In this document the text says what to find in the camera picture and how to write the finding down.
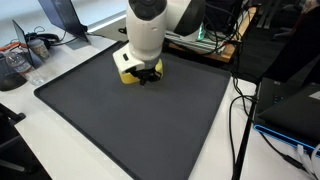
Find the monitor stand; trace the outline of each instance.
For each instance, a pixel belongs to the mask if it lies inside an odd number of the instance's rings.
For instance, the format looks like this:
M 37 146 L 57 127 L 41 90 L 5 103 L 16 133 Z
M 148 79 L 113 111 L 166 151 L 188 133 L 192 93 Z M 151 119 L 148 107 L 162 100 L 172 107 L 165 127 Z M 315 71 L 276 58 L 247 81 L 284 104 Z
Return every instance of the monitor stand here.
M 82 39 L 75 39 L 74 41 L 68 42 L 65 44 L 66 46 L 68 46 L 69 48 L 71 48 L 72 50 L 77 50 L 86 46 L 91 45 L 90 41 L 84 41 Z

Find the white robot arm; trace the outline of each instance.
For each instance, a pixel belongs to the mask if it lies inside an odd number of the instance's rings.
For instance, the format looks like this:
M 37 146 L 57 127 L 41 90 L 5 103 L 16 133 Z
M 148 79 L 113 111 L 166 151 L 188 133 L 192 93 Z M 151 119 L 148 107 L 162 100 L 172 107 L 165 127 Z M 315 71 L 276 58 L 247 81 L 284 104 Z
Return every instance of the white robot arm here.
M 161 79 L 155 71 L 165 31 L 181 36 L 197 31 L 205 13 L 205 0 L 128 0 L 129 43 L 113 54 L 120 73 L 131 73 L 140 84 Z

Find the cup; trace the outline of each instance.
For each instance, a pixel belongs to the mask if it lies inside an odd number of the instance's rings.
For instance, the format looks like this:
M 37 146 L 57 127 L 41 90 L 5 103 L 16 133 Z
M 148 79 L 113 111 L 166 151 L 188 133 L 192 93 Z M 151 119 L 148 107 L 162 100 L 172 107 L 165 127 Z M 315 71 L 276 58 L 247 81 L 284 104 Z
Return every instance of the cup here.
M 29 48 L 43 61 L 49 59 L 50 53 L 44 42 L 40 39 L 34 39 L 28 42 Z

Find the black cable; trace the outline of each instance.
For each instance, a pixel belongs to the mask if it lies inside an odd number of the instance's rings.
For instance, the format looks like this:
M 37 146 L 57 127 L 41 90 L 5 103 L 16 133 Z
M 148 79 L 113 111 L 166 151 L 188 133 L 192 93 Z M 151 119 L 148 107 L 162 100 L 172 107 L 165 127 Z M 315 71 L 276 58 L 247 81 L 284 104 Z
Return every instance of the black cable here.
M 60 45 L 64 45 L 64 44 L 67 44 L 67 43 L 70 43 L 74 40 L 78 39 L 77 37 L 71 39 L 70 41 L 67 41 L 67 42 L 64 42 L 64 43 L 58 43 L 58 44 L 51 44 L 51 46 L 60 46 Z
M 44 29 L 44 27 L 42 27 L 42 26 L 37 26 L 37 27 L 35 27 L 34 28 L 34 30 L 33 30 L 33 32 L 35 32 L 35 33 L 38 33 L 38 32 L 45 32 L 46 31 L 46 29 Z
M 213 23 L 211 22 L 211 20 L 210 20 L 210 18 L 206 15 L 205 16 L 205 18 L 207 19 L 207 21 L 209 22 L 209 24 L 210 24 L 210 26 L 211 26 L 211 28 L 212 28 L 212 30 L 213 30 L 213 33 L 214 33 L 214 36 L 215 36 L 215 38 L 216 38 L 216 40 L 215 40 L 215 48 L 214 49 L 217 49 L 218 48 L 218 34 L 217 34 L 217 31 L 216 31 L 216 28 L 215 28 L 215 26 L 213 25 Z
M 234 102 L 238 99 L 248 99 L 250 101 L 253 101 L 253 96 L 248 96 L 248 95 L 240 95 L 236 97 L 235 99 L 232 100 L 230 107 L 229 107 L 229 139 L 230 139 L 230 144 L 231 144 L 231 151 L 232 151 L 232 172 L 234 172 L 235 165 L 236 165 L 236 157 L 235 157 L 235 150 L 234 150 L 234 144 L 233 144 L 233 137 L 232 137 L 232 124 L 231 124 L 231 114 L 232 114 L 232 106 Z
M 242 54 L 242 51 L 243 51 L 243 43 L 242 42 L 237 42 L 237 44 L 233 43 L 232 45 L 235 48 L 236 56 L 234 56 L 234 64 L 230 68 L 230 72 L 234 73 L 234 72 L 239 72 L 240 59 L 241 59 L 241 54 Z
M 61 42 L 64 39 L 64 37 L 66 37 L 66 34 L 67 34 L 67 31 L 64 31 L 64 34 L 63 34 L 62 38 L 59 40 L 59 42 Z
M 211 35 L 211 36 L 215 36 L 214 34 L 212 34 L 212 32 L 207 28 L 207 26 L 209 25 L 209 23 L 205 24 L 204 30 L 206 31 L 207 34 Z M 228 39 L 229 36 L 225 36 L 225 37 L 220 37 L 217 35 L 216 39 L 218 39 L 219 41 L 225 41 L 226 39 Z
M 89 36 L 99 36 L 99 37 L 106 38 L 106 37 L 105 37 L 105 36 L 103 36 L 103 35 L 94 34 L 94 33 L 87 33 L 87 35 L 89 35 Z
M 249 117 L 249 112 L 248 112 L 247 109 L 246 109 L 246 102 L 245 102 L 245 99 L 246 99 L 246 98 L 245 98 L 245 96 L 243 95 L 243 93 L 242 93 L 242 91 L 240 90 L 240 88 L 238 87 L 238 82 L 239 82 L 238 78 L 233 77 L 233 86 L 234 86 L 235 90 L 238 92 L 238 94 L 239 94 L 240 96 L 242 96 L 243 110 L 244 110 L 244 112 L 246 113 L 246 115 L 248 116 L 248 118 L 250 118 L 250 117 Z
M 224 12 L 224 13 L 228 14 L 228 15 L 229 15 L 231 18 L 233 18 L 233 19 L 234 19 L 234 21 L 235 21 L 236 31 L 238 31 L 238 30 L 239 30 L 239 23 L 238 23 L 238 19 L 237 19 L 237 18 L 236 18 L 232 13 L 230 13 L 229 11 L 226 11 L 226 10 L 224 10 L 224 9 L 222 9 L 222 8 L 219 8 L 219 7 L 213 6 L 213 5 L 209 4 L 209 3 L 206 3 L 206 6 L 208 6 L 208 7 L 212 8 L 212 9 L 215 9 L 215 10 L 218 10 L 218 11 L 221 11 L 221 12 Z
M 266 138 L 266 136 L 264 134 L 262 134 L 261 132 L 259 133 L 262 138 L 267 142 L 267 144 L 276 152 L 278 153 L 280 156 L 284 156 L 284 154 L 282 152 L 280 152 L 278 149 L 276 149 L 271 143 L 270 141 Z
M 251 74 L 251 73 L 246 73 L 246 72 L 232 72 L 232 75 L 234 76 L 234 77 L 237 77 L 237 78 L 239 78 L 239 77 L 242 77 L 242 76 L 249 76 L 249 77 L 251 77 L 252 78 L 252 82 L 256 82 L 257 80 L 258 80 L 258 77 L 257 76 L 255 76 L 255 75 L 253 75 L 253 74 Z

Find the black mat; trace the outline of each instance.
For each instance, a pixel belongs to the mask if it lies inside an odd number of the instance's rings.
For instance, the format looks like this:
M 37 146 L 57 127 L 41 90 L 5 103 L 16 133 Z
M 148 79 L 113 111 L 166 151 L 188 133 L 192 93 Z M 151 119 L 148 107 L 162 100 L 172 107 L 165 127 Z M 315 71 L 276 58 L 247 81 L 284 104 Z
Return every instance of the black mat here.
M 124 85 L 112 58 L 117 47 L 38 88 L 35 95 L 134 179 L 188 179 L 230 74 L 162 54 L 161 81 L 145 88 Z

